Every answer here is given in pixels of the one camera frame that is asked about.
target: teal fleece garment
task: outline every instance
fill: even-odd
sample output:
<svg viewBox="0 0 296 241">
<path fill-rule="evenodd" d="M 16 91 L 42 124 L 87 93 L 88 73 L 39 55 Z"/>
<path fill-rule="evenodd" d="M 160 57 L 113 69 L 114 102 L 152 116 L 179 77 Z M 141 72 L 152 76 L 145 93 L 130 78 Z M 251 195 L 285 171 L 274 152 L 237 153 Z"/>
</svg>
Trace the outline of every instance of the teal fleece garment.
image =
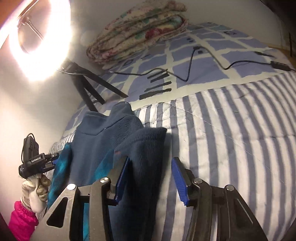
<svg viewBox="0 0 296 241">
<path fill-rule="evenodd" d="M 114 105 L 110 115 L 86 113 L 72 143 L 62 151 L 53 175 L 48 206 L 68 183 L 92 184 L 128 156 L 131 165 L 119 205 L 109 207 L 114 241 L 151 240 L 162 174 L 165 128 L 144 128 L 127 102 Z M 88 206 L 84 238 L 88 240 Z"/>
</svg>

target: folded quilt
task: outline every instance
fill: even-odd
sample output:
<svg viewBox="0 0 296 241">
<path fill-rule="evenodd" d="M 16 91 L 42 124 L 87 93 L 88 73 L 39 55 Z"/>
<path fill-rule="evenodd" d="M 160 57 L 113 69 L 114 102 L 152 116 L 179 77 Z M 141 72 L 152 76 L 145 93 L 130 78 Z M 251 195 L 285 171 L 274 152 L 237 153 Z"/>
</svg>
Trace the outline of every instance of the folded quilt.
<svg viewBox="0 0 296 241">
<path fill-rule="evenodd" d="M 147 0 L 109 23 L 88 47 L 87 56 L 98 64 L 124 60 L 183 31 L 188 25 L 184 11 L 182 3 Z"/>
</svg>

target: pink sleeve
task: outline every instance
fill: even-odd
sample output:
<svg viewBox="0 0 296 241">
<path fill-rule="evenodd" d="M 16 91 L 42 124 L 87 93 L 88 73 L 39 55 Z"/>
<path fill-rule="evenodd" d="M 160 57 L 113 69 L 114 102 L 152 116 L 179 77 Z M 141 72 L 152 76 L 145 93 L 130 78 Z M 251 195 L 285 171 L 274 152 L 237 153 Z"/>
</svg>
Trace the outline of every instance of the pink sleeve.
<svg viewBox="0 0 296 241">
<path fill-rule="evenodd" d="M 38 219 L 34 212 L 24 208 L 20 201 L 15 202 L 15 210 L 11 213 L 9 229 L 18 241 L 29 241 Z"/>
</svg>

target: hand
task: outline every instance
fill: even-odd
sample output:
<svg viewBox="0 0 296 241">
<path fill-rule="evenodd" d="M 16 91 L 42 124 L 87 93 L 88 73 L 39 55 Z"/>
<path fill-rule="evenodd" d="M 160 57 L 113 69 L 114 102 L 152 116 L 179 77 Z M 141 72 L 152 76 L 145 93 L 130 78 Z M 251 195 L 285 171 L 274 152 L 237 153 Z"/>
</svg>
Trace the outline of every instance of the hand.
<svg viewBox="0 0 296 241">
<path fill-rule="evenodd" d="M 46 208 L 46 200 L 50 180 L 44 174 L 29 177 L 22 183 L 22 205 L 35 213 Z"/>
</svg>

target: bed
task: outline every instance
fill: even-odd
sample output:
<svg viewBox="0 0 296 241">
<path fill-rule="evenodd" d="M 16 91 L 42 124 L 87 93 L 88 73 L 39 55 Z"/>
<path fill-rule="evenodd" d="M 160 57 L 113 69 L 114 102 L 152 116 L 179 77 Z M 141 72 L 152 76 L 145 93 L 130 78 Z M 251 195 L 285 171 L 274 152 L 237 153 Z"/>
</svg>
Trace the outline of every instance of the bed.
<svg viewBox="0 0 296 241">
<path fill-rule="evenodd" d="M 203 23 L 190 25 L 109 71 L 142 74 L 160 67 L 186 78 L 197 45 L 210 50 L 225 67 L 237 60 L 290 64 L 278 50 L 238 30 Z M 222 70 L 204 49 L 195 53 L 187 82 L 153 74 L 102 76 L 129 95 L 124 100 L 145 127 L 168 129 L 153 240 L 180 241 L 187 235 L 192 209 L 179 200 L 169 162 L 174 156 L 210 185 L 235 186 L 268 239 L 280 240 L 296 216 L 296 74 L 255 63 Z M 95 88 L 106 100 L 104 105 L 93 100 L 100 113 L 109 114 L 123 100 L 102 86 Z M 141 99 L 147 89 L 167 92 Z M 82 102 L 50 153 L 72 141 L 87 111 Z"/>
</svg>

